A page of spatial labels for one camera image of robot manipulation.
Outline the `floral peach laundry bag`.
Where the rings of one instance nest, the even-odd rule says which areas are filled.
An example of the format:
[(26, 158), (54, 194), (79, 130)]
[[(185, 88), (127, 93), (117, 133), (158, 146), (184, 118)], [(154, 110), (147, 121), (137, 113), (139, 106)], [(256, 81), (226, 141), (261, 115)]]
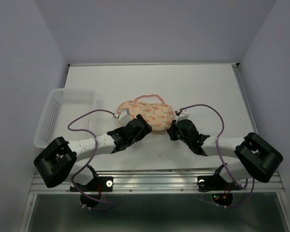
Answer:
[(140, 114), (152, 127), (153, 132), (167, 131), (174, 120), (174, 110), (157, 94), (142, 95), (125, 101), (118, 107), (117, 113), (124, 109), (128, 109), (132, 118)]

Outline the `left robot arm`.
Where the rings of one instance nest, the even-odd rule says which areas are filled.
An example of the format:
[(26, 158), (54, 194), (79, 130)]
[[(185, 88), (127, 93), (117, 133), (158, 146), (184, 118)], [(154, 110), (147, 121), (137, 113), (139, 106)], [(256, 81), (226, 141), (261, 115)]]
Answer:
[(46, 187), (54, 188), (65, 181), (72, 181), (72, 176), (81, 169), (79, 161), (123, 151), (151, 132), (152, 127), (138, 114), (125, 126), (97, 138), (67, 141), (58, 137), (42, 150), (33, 163)]

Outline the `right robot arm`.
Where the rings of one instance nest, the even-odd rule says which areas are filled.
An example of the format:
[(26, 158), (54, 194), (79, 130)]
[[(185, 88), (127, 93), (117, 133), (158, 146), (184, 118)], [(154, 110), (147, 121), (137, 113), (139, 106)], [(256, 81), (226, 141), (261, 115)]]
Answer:
[(201, 178), (201, 189), (217, 190), (228, 185), (240, 188), (240, 180), (254, 178), (267, 183), (283, 161), (283, 156), (254, 132), (244, 138), (217, 139), (199, 133), (188, 119), (173, 120), (167, 130), (172, 141), (180, 140), (196, 155), (237, 158), (235, 163), (225, 161), (212, 176)]

